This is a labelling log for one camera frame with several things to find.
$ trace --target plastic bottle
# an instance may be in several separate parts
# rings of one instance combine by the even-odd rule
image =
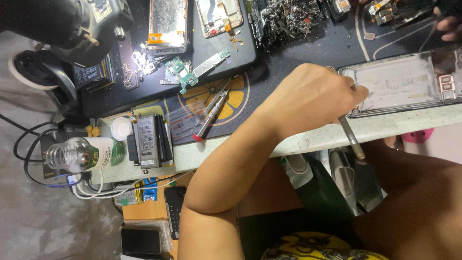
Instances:
[[[125,144],[112,137],[74,137],[53,144],[46,152],[46,163],[52,169],[71,173],[115,166],[125,158]]]

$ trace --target hand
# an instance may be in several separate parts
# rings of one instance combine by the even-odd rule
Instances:
[[[438,17],[442,15],[438,7],[435,7],[435,9],[433,9],[433,13]],[[447,32],[445,35],[441,37],[443,41],[452,42],[459,38],[462,32],[462,24],[460,24],[460,21],[455,16],[448,16],[438,23],[436,29],[438,31]]]
[[[281,141],[322,127],[367,98],[363,86],[352,89],[350,77],[305,63],[292,71],[255,111]]]

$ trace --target concrete floor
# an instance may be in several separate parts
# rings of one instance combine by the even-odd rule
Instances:
[[[0,33],[0,113],[27,128],[50,121],[56,113],[43,91],[20,83],[8,70],[12,54],[33,46],[24,37]],[[12,153],[22,133],[0,119],[0,259],[119,259],[123,218],[111,201],[81,200],[68,188],[45,188],[29,181],[23,162]],[[23,140],[21,156],[34,139]],[[37,179],[42,175],[39,164],[29,171]]]

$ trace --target white jar lid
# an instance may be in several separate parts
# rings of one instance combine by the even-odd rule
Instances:
[[[132,123],[128,118],[116,118],[111,125],[111,134],[118,141],[124,141],[133,134]]]

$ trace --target white speckled countertop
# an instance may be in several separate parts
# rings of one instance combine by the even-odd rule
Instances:
[[[348,122],[358,141],[366,142],[387,136],[461,123],[462,104],[349,119]],[[112,120],[99,121],[102,136],[111,136],[111,123]],[[129,161],[128,156],[126,156],[122,164],[103,171],[104,182],[135,180],[197,169],[205,158],[227,138],[228,136],[222,136],[205,140],[202,143],[195,142],[174,146],[175,166],[149,169],[148,174],[143,174],[140,167],[134,167],[133,162]],[[339,124],[330,124],[285,139],[272,152],[271,157],[324,150],[348,144],[342,127]],[[92,182],[99,183],[99,177],[93,178]]]

